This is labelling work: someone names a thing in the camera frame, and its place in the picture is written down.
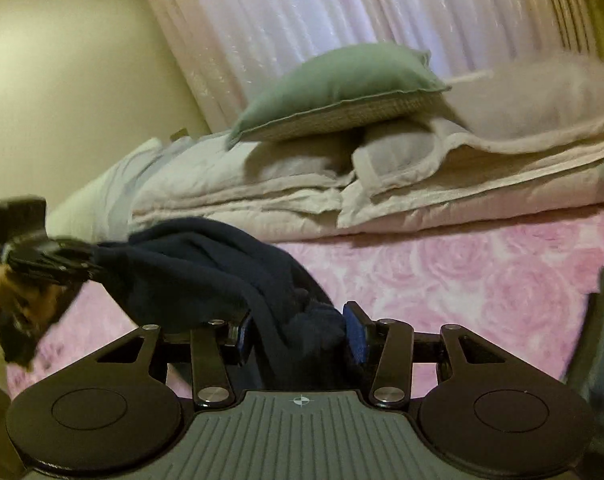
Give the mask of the person's left hand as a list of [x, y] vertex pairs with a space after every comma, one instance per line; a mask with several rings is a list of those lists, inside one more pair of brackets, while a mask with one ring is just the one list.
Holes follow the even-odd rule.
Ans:
[[0, 348], [7, 363], [29, 369], [40, 340], [58, 323], [84, 284], [29, 281], [0, 264]]

